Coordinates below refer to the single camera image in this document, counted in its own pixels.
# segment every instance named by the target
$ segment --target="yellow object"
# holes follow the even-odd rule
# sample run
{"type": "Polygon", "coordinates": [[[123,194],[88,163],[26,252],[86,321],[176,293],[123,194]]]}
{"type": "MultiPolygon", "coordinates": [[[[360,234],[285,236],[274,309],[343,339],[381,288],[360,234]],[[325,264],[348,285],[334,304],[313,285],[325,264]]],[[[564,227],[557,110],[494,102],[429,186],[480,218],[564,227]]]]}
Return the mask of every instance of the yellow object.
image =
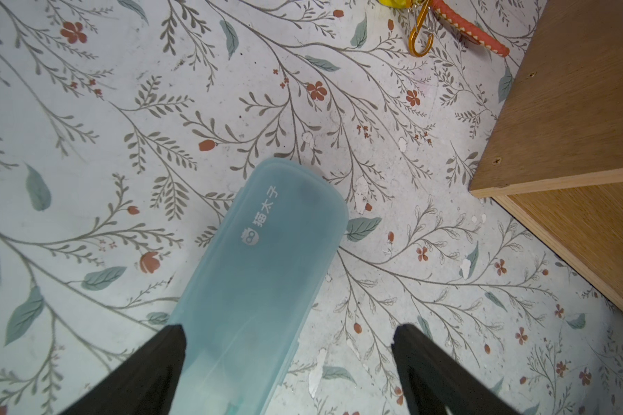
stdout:
{"type": "Polygon", "coordinates": [[[379,0],[379,3],[393,9],[408,9],[413,5],[413,0],[379,0]]]}

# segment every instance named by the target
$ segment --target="light blue plastic container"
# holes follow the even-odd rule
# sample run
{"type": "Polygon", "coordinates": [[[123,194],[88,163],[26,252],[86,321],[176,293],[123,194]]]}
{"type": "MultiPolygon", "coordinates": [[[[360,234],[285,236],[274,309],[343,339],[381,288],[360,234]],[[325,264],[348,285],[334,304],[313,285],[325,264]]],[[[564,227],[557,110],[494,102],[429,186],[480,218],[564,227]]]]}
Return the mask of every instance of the light blue plastic container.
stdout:
{"type": "Polygon", "coordinates": [[[347,222],[345,201],[311,171],[256,167],[169,319],[187,337],[172,415],[265,411],[347,222]]]}

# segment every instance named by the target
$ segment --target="orange braided strap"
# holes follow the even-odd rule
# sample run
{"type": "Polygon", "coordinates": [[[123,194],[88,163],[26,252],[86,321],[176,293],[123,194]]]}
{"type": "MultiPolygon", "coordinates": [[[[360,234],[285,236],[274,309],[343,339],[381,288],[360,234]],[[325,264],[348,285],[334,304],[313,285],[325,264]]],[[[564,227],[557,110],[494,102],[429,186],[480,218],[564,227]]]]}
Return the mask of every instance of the orange braided strap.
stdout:
{"type": "Polygon", "coordinates": [[[443,0],[431,0],[432,9],[443,19],[446,19],[451,25],[455,26],[466,36],[474,39],[477,43],[489,49],[491,52],[503,56],[504,58],[510,53],[510,49],[505,47],[495,38],[491,37],[483,30],[479,29],[473,23],[467,21],[454,10],[452,10],[443,0]]]}

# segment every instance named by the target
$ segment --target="floral patterned floor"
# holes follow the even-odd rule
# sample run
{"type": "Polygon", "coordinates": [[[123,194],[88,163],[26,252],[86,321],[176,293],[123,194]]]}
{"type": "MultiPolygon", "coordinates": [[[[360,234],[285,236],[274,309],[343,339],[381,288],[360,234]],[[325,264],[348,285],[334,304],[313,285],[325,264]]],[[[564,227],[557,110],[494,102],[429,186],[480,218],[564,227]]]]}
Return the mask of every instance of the floral patterned floor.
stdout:
{"type": "Polygon", "coordinates": [[[623,414],[623,314],[466,190],[544,4],[449,5],[511,54],[430,15],[412,58],[374,0],[0,0],[0,414],[63,410],[161,328],[273,156],[373,230],[268,414],[406,414],[403,322],[524,414],[623,414]]]}

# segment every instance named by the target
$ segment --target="wooden cabinet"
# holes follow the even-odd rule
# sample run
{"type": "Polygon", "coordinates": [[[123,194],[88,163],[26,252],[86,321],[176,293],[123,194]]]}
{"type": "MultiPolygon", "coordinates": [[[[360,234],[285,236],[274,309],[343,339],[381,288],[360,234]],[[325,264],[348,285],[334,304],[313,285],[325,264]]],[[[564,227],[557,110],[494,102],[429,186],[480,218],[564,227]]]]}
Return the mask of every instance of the wooden cabinet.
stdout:
{"type": "Polygon", "coordinates": [[[623,0],[549,0],[470,191],[623,310],[623,0]]]}

